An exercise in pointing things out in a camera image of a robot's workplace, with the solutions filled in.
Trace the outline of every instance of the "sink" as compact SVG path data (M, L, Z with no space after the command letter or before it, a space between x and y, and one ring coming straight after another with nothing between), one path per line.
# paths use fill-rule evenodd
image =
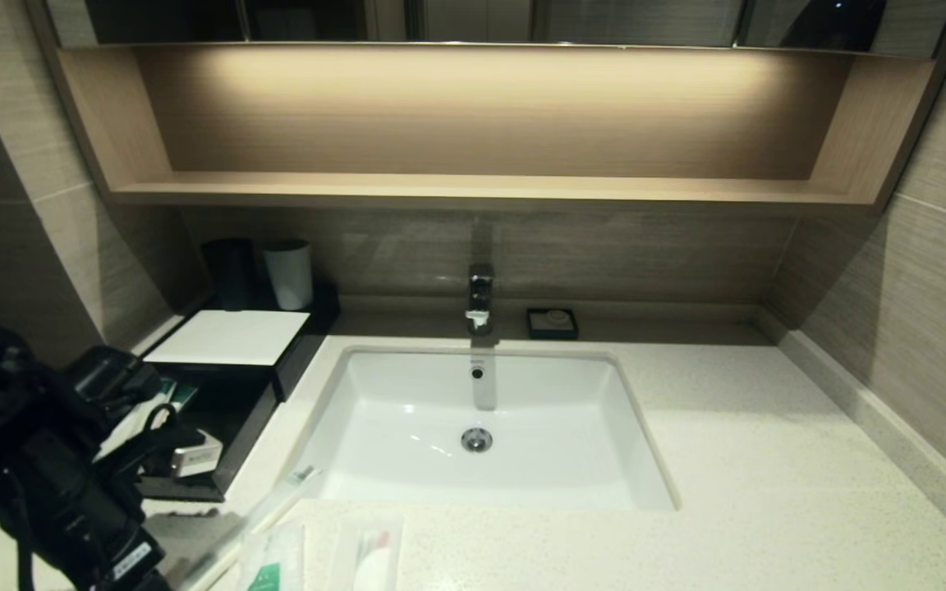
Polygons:
M612 360L350 351L329 384L311 497L675 510Z

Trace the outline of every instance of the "faucet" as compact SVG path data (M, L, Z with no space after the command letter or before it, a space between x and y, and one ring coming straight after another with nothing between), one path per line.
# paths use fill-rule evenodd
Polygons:
M491 285L495 271L491 265L470 265L470 299L466 307L466 329L473 337L491 332Z

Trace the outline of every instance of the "countertop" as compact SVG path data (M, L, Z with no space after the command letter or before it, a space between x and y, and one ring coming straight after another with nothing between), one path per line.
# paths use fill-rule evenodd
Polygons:
M946 589L946 519L754 328L669 327L642 336L649 343L503 340L497 351L611 355L641 405L678 511L304 500L284 520L305 525L305 590L327 588L341 523L372 516L404 520L397 587L409 591ZM285 474L346 350L468 346L328 337L224 504L145 503L146 526L168 550L164 572L186 571ZM210 510L220 515L191 516ZM1 590L14 589L14 556L0 530ZM69 588L37 562L38 591ZM230 571L214 590L232 591L236 578Z

